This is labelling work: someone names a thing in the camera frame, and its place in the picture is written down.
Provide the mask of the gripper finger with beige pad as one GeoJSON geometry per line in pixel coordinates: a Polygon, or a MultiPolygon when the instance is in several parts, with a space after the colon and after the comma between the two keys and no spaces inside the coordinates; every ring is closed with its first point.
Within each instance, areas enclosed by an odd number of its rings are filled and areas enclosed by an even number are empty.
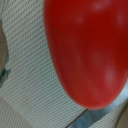
{"type": "Polygon", "coordinates": [[[0,19],[0,88],[7,79],[9,70],[6,69],[6,63],[9,59],[9,52],[5,34],[2,28],[2,20],[0,19]]]}

